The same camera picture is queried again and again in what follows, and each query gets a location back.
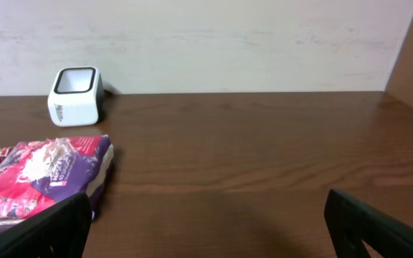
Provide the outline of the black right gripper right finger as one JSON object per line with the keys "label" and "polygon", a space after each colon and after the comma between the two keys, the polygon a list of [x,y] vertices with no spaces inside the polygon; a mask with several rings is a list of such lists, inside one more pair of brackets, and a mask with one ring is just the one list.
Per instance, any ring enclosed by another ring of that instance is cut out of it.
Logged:
{"label": "black right gripper right finger", "polygon": [[413,228],[338,189],[328,192],[324,218],[337,257],[413,257]]}

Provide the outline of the red purple noodle packet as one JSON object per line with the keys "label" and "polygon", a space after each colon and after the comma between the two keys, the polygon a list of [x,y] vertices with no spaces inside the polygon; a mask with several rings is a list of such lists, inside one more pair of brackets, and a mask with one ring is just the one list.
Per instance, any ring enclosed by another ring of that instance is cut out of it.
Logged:
{"label": "red purple noodle packet", "polygon": [[107,135],[17,143],[0,164],[0,232],[77,193],[96,209],[113,159]]}

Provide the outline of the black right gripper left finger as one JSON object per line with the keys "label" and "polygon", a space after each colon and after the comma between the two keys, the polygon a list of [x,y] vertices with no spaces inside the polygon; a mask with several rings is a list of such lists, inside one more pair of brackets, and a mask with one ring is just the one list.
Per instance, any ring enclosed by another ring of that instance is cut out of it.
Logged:
{"label": "black right gripper left finger", "polygon": [[0,233],[0,258],[81,258],[92,222],[92,208],[77,193]]}

